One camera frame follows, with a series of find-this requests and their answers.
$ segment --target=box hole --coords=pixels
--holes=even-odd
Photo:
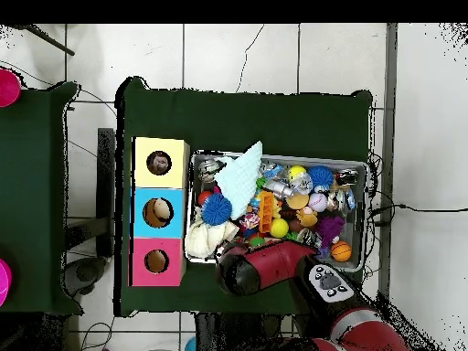
[[[173,216],[174,210],[171,203],[163,197],[148,200],[143,208],[144,222],[152,228],[166,227]]]
[[[171,157],[164,151],[151,152],[146,158],[146,166],[153,175],[165,175],[172,167]]]
[[[144,266],[151,273],[162,273],[169,266],[169,258],[164,250],[151,250],[144,256]]]

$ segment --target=yellow box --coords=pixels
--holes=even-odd
[[[186,187],[190,147],[183,140],[135,137],[134,151],[137,187]]]

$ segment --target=table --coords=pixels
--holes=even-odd
[[[150,90],[139,77],[118,89],[114,312],[202,311],[297,314],[288,282],[247,297],[223,293],[214,266],[189,262],[179,287],[129,287],[130,161],[133,136],[185,140],[198,149],[243,152],[258,140],[265,154],[365,162],[372,96],[273,95]]]
[[[0,312],[78,314],[61,285],[65,254],[63,116],[78,84],[22,90],[0,109],[0,257],[13,273]]]

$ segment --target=orange toy block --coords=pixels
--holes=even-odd
[[[260,233],[268,233],[271,230],[271,220],[273,218],[273,200],[273,193],[269,191],[260,192]]]

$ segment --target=pink bowl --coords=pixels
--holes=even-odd
[[[0,306],[5,302],[11,284],[11,271],[6,262],[0,259]]]
[[[21,83],[11,71],[0,69],[0,108],[11,105],[21,94]]]

